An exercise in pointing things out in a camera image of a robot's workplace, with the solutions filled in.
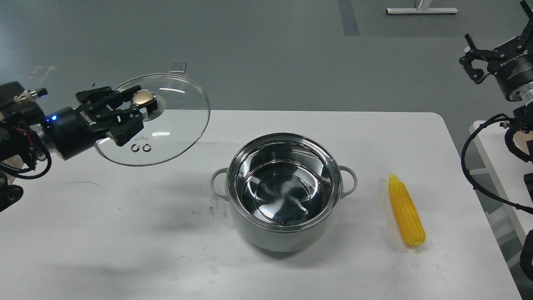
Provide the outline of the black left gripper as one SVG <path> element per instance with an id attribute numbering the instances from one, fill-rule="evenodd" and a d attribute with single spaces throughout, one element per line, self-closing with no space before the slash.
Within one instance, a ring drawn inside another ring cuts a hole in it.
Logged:
<path id="1" fill-rule="evenodd" d="M 42 121 L 43 140 L 64 160 L 92 148 L 99 139 L 111 138 L 118 147 L 127 144 L 143 128 L 140 108 L 135 105 L 125 110 L 115 110 L 132 100 L 141 90 L 135 85 L 124 91 L 100 87 L 76 93 L 81 104 L 78 108 L 63 108 Z M 108 112 L 92 112 L 103 106 Z"/>

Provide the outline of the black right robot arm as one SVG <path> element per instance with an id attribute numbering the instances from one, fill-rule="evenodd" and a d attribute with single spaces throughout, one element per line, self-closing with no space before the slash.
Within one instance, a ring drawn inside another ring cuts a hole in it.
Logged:
<path id="1" fill-rule="evenodd" d="M 468 48 L 459 59 L 460 65 L 475 84 L 493 75 L 506 101 L 518 104 L 512 116 L 497 114 L 485 122 L 477 122 L 461 150 L 461 169 L 472 185 L 483 195 L 507 205 L 511 224 L 522 243 L 518 264 L 532 279 L 532 226 L 525 220 L 532 213 L 532 9 L 520 2 L 528 22 L 522 33 L 493 50 L 478 49 L 465 35 Z M 476 141 L 488 173 L 495 180 L 498 193 L 481 185 L 468 169 L 465 154 Z"/>

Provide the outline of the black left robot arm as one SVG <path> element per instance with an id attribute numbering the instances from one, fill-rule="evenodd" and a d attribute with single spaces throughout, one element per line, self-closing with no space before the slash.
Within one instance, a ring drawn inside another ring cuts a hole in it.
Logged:
<path id="1" fill-rule="evenodd" d="M 76 94 L 77 108 L 45 115 L 36 102 L 47 89 L 26 90 L 17 82 L 1 85 L 1 210 L 24 194 L 15 179 L 38 179 L 51 169 L 51 152 L 62 159 L 92 148 L 104 138 L 124 146 L 143 129 L 141 109 L 156 108 L 154 100 L 135 104 L 141 87 L 123 91 L 101 87 Z"/>

